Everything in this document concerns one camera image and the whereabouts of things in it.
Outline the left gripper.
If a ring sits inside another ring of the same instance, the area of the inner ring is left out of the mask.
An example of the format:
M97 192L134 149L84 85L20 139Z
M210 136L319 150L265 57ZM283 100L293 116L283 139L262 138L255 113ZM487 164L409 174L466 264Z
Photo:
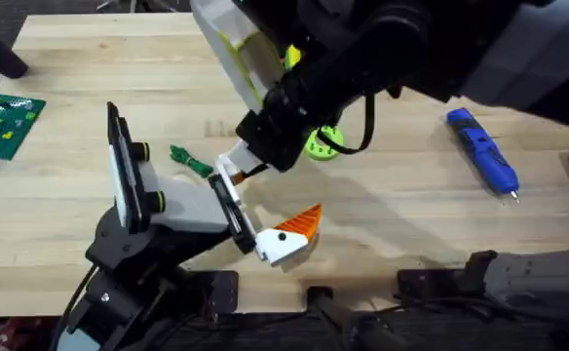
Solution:
M198 185L160 176L149 163L112 161L113 206L98 221L86 258L128 290L175 273L182 262L227 240L244 254L256 248L271 265L315 241L321 203L255 235L221 177L234 176L239 168L222 153L214 169L219 175Z

